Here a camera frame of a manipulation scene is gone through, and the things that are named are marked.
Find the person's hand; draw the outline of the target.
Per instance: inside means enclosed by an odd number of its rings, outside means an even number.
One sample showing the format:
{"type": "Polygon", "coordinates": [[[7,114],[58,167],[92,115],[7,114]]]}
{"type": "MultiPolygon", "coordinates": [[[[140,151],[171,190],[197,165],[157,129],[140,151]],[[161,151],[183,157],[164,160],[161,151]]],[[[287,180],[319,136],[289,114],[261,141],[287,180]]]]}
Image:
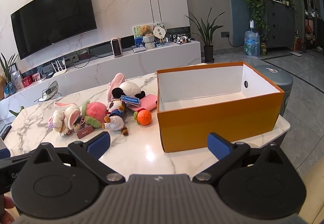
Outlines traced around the person's hand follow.
{"type": "Polygon", "coordinates": [[[3,212],[1,213],[1,224],[11,224],[14,222],[14,217],[7,211],[7,209],[13,209],[14,203],[11,197],[3,196],[1,197],[1,209],[3,212]]]}

